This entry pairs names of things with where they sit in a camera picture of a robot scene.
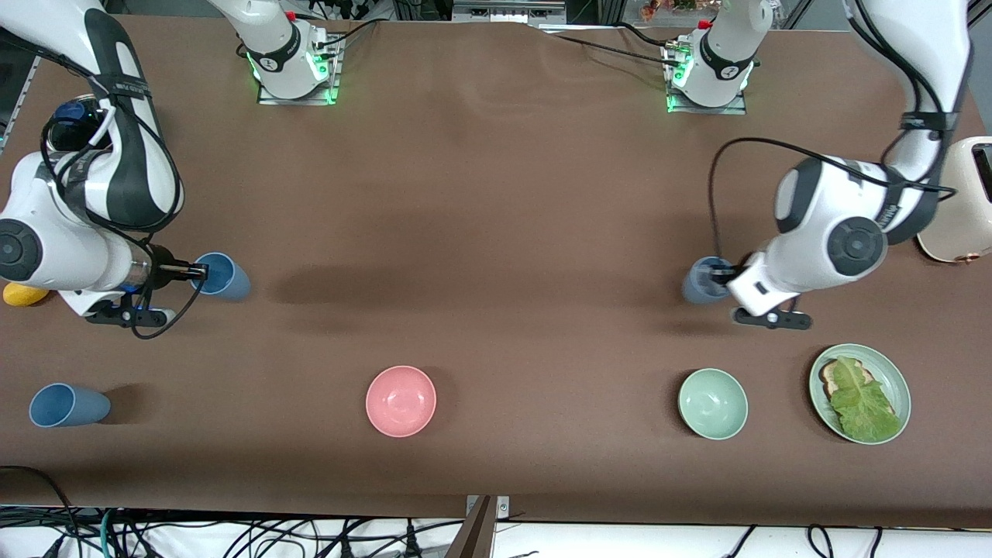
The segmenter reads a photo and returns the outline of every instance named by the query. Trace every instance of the lettuce leaf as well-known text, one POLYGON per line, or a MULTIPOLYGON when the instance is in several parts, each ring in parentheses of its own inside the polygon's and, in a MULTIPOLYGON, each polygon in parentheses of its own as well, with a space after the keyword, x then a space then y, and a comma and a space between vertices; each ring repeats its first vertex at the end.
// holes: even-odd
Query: lettuce leaf
POLYGON ((842 356, 833 369, 837 390, 830 406, 840 418, 840 428, 859 442, 883 442, 899 432, 899 418, 889 411, 889 400, 878 380, 864 382, 853 358, 842 356))

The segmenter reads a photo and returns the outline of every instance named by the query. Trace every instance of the bowl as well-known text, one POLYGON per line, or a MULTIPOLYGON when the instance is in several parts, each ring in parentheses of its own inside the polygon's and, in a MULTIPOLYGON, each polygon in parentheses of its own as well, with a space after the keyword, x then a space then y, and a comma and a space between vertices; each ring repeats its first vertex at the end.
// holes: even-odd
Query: bowl
POLYGON ((436 405, 434 383, 412 366, 393 366, 379 372, 365 394, 365 413, 372 426, 392 438, 406 438, 424 430, 436 405))
POLYGON ((851 343, 835 345, 819 354, 812 364, 812 370, 809 371, 809 399, 812 401, 812 407, 816 410, 816 414, 830 430, 836 432, 844 440, 865 446, 877 446, 895 440, 903 433, 903 430, 906 430, 906 425, 910 422, 910 411, 913 408, 913 401, 910 399, 910 387, 906 384, 906 379, 899 372, 899 369, 892 364, 892 361, 870 347, 851 343), (896 411, 896 417, 899 418, 900 423, 899 431, 891 438, 880 442, 862 442, 844 434, 844 431, 840 429, 840 418, 830 406, 830 399, 826 396, 823 380, 819 377, 823 367, 839 356, 849 356, 861 360, 865 369, 871 372, 875 379, 882 384, 882 392, 885 393, 885 397, 889 400, 893 410, 896 411))
POLYGON ((689 375, 679 390, 679 414, 703 438, 733 438, 747 422, 747 395, 734 376, 716 368, 689 375))

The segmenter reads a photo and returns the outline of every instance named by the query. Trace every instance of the yellow object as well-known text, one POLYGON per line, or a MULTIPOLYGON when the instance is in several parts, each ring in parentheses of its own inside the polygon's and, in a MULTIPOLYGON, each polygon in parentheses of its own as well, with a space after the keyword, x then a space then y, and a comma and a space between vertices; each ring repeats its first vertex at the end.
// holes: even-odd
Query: yellow object
POLYGON ((3 301, 10 306, 31 306, 49 296, 49 291, 36 289, 17 283, 9 283, 3 288, 3 301))

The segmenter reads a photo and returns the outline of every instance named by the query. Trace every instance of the plate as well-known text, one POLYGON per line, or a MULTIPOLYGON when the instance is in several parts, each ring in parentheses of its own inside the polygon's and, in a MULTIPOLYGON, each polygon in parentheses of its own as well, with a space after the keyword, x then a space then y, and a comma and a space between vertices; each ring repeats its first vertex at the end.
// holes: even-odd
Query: plate
POLYGON ((812 364, 812 370, 809 372, 809 398, 812 400, 812 406, 819 418, 823 419, 830 430, 845 440, 865 446, 877 446, 895 440, 903 433, 903 430, 906 430, 906 425, 910 422, 910 410, 913 407, 910 399, 910 387, 906 384, 906 379, 899 372, 899 369, 892 364, 892 361, 870 347, 855 344, 835 345, 816 358, 816 362, 812 364), (892 438, 881 442, 862 442, 844 434, 844 431, 840 429, 840 419, 833 407, 830 406, 830 400, 823 388, 823 380, 819 377, 823 367, 828 365, 831 360, 837 360, 839 356, 861 360, 865 368, 882 384, 882 392, 885 393, 892 408, 896 411, 896 417, 899 418, 900 423, 899 431, 892 438))

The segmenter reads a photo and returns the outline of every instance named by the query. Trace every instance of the pink bowl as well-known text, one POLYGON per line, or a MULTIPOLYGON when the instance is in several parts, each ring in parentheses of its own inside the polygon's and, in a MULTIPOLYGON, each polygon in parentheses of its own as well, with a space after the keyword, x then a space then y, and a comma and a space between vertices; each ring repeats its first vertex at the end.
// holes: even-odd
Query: pink bowl
POLYGON ((412 366, 393 366, 379 372, 365 395, 365 412, 372 426, 393 438, 424 430, 436 405, 431 379, 412 366))

